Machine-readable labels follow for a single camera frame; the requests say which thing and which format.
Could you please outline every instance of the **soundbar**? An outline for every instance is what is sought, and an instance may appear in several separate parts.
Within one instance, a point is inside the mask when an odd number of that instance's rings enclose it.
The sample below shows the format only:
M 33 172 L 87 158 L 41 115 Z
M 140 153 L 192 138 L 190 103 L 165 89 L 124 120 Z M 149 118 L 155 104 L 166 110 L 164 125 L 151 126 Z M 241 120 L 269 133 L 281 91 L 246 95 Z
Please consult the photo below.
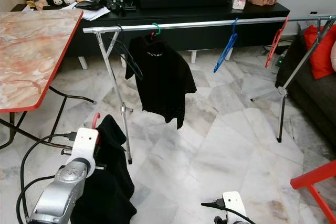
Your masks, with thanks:
M 228 0 L 140 0 L 143 9 L 227 5 Z

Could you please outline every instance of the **red cushion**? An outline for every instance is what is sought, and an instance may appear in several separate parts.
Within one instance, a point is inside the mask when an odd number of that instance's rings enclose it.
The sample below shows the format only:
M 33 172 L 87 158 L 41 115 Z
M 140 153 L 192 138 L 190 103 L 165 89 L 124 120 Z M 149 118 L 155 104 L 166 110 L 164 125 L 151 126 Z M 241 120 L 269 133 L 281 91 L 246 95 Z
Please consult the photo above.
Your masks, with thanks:
M 317 27 L 310 26 L 304 33 L 307 49 L 313 45 L 317 35 Z M 322 42 L 318 45 L 313 55 L 310 57 L 311 71 L 314 78 L 321 79 L 325 76 L 335 73 L 331 66 L 330 54 L 331 48 L 336 41 L 336 25 L 332 26 Z

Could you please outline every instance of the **red hanger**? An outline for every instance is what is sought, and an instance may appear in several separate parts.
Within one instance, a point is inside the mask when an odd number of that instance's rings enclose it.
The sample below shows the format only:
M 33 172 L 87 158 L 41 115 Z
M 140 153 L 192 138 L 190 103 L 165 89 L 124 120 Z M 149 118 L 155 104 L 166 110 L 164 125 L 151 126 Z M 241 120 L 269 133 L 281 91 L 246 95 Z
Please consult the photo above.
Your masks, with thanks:
M 275 52 L 275 49 L 277 48 L 278 44 L 279 44 L 279 41 L 280 41 L 280 38 L 281 38 L 281 35 L 282 35 L 282 32 L 283 30 L 285 29 L 286 27 L 286 24 L 288 22 L 288 19 L 289 19 L 289 15 L 287 16 L 287 18 L 285 19 L 285 22 L 283 23 L 282 25 L 282 28 L 277 30 L 277 32 L 275 33 L 275 36 L 274 36 L 274 39 L 273 39 L 273 42 L 272 42 L 272 46 L 271 46 L 271 49 L 269 51 L 269 54 L 268 54 L 268 57 L 267 57 L 267 60 L 266 60 L 266 64 L 265 64 L 265 68 L 267 68 L 271 62 L 271 59 L 273 57 L 273 54 Z
M 95 129 L 96 128 L 96 122 L 97 122 L 97 119 L 100 118 L 100 113 L 97 112 L 93 118 L 93 121 L 92 121 L 92 128 Z M 97 141 L 96 141 L 96 145 L 99 144 L 99 141 L 100 141 L 100 134 L 99 134 L 99 131 L 98 131 L 98 137 L 97 137 Z

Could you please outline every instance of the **cabinet leg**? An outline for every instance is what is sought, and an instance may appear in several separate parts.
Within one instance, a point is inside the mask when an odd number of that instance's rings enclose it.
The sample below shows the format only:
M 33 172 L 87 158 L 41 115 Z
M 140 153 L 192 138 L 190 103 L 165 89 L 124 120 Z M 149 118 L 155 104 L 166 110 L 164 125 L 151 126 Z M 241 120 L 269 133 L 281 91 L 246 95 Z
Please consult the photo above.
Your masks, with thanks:
M 231 47 L 230 51 L 227 53 L 227 56 L 225 57 L 225 60 L 229 60 L 230 59 L 232 51 L 233 51 L 233 47 Z
M 79 62 L 82 66 L 83 70 L 87 70 L 88 69 L 88 65 L 86 64 L 86 60 L 83 56 L 78 56 Z
M 120 59 L 121 59 L 121 66 L 122 66 L 122 68 L 126 68 L 126 61 L 122 57 L 120 57 Z
M 191 51 L 191 64 L 195 64 L 195 62 L 196 62 L 196 54 L 197 54 L 197 50 L 192 50 Z

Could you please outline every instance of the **green hanger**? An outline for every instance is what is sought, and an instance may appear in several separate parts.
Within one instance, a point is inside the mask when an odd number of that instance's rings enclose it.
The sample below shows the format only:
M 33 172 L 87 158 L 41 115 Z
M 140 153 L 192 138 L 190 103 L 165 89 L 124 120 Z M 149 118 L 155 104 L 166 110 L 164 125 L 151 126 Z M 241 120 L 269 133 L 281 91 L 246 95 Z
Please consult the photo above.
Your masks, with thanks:
M 154 35 L 154 37 L 156 37 L 157 35 L 159 35 L 161 33 L 161 28 L 159 27 L 159 25 L 157 23 L 152 23 L 153 26 L 156 26 L 158 28 L 158 32 Z

